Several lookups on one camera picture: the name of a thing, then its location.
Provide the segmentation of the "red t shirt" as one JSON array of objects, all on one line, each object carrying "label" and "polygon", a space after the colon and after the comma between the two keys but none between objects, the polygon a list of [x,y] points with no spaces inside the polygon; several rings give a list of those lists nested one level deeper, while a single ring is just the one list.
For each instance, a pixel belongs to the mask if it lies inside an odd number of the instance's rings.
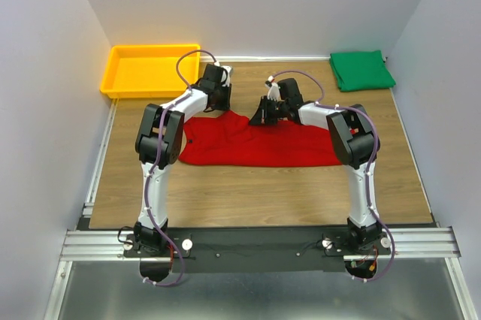
[{"label": "red t shirt", "polygon": [[296,168],[338,166],[330,134],[323,128],[281,120],[254,126],[233,111],[217,118],[193,117],[184,125],[179,160],[188,165]]}]

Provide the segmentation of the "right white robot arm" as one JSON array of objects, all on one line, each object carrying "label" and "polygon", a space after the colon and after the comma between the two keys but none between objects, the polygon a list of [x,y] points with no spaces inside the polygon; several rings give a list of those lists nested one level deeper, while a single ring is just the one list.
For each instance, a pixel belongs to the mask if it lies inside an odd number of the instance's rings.
[{"label": "right white robot arm", "polygon": [[346,246],[356,254],[365,252],[383,231],[374,193],[380,140],[372,120],[360,104],[343,107],[305,101],[293,78],[275,82],[270,76],[265,86],[268,93],[261,97],[250,124],[275,125],[287,119],[328,130],[334,154],[348,176],[350,211]]}]

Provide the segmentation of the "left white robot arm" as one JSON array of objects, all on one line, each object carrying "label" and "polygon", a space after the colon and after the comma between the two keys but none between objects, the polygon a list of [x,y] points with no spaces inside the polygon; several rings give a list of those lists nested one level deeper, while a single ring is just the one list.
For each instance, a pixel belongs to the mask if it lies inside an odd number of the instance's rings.
[{"label": "left white robot arm", "polygon": [[183,142],[186,121],[209,110],[230,109],[232,67],[209,64],[203,76],[172,101],[148,104],[144,109],[135,151],[143,172],[142,205],[134,226],[135,242],[148,255],[168,247],[168,178]]}]

